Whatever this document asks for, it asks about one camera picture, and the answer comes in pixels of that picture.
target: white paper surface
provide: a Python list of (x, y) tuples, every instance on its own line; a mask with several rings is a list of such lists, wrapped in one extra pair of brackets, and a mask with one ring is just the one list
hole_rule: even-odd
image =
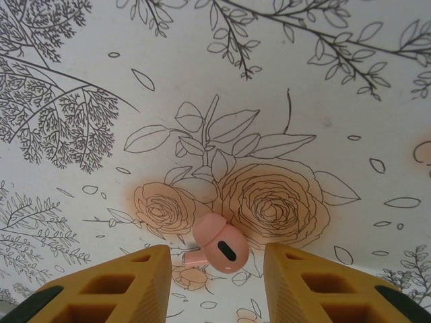
[[(268, 322), (283, 242), (430, 308), (429, 1), (0, 8), (2, 300), (169, 244), (167, 322)], [(180, 266), (211, 210), (251, 243), (234, 275)]]

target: pink earbud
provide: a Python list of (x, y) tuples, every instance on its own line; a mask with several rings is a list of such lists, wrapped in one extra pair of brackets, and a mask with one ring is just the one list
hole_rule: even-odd
[(185, 253), (185, 266), (210, 264), (218, 271), (230, 274), (246, 264), (248, 242), (238, 229), (226, 222), (221, 215), (208, 213), (195, 224), (193, 237), (201, 249)]

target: wireless earbud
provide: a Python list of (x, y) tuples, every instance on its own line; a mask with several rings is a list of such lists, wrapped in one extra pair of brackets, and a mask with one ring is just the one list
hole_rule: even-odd
[(187, 267), (210, 264), (230, 274), (239, 271), (248, 260), (246, 238), (221, 215), (206, 214), (193, 227), (193, 237), (201, 249), (185, 253), (183, 262)]

